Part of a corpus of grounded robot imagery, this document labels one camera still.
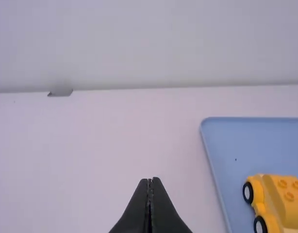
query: blue plastic plate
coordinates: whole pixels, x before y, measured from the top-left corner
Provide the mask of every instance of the blue plastic plate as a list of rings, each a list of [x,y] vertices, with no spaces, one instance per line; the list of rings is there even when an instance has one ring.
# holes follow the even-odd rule
[[[242,187],[256,173],[298,177],[298,118],[211,117],[200,126],[230,233],[253,233]]]

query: yellow lego stud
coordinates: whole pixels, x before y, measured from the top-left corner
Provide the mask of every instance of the yellow lego stud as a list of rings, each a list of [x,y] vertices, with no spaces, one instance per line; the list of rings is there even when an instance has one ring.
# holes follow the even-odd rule
[[[278,183],[279,187],[281,188],[287,188],[287,182],[285,180],[279,180],[279,183]]]
[[[296,189],[298,189],[298,181],[295,181],[295,182],[293,183],[293,187],[296,188]]]
[[[287,201],[294,201],[295,196],[291,192],[285,193],[284,197],[287,199]]]

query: white wall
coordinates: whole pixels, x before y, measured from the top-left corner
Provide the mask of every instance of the white wall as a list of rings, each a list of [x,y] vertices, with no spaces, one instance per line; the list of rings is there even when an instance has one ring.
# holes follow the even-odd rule
[[[0,92],[298,83],[298,0],[0,0]]]

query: yellow toy car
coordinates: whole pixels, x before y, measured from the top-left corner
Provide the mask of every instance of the yellow toy car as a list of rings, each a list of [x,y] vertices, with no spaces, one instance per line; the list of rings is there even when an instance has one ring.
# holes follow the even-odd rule
[[[256,213],[255,233],[298,233],[298,179],[257,174],[243,185],[243,198]]]

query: toy car wheel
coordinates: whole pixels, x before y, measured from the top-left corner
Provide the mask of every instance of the toy car wheel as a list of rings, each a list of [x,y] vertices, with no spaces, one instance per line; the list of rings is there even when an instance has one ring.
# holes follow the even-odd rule
[[[243,198],[248,204],[252,204],[254,200],[254,192],[250,182],[246,182],[243,185]]]
[[[257,216],[254,220],[255,233],[267,233],[267,227],[264,219],[261,216]]]

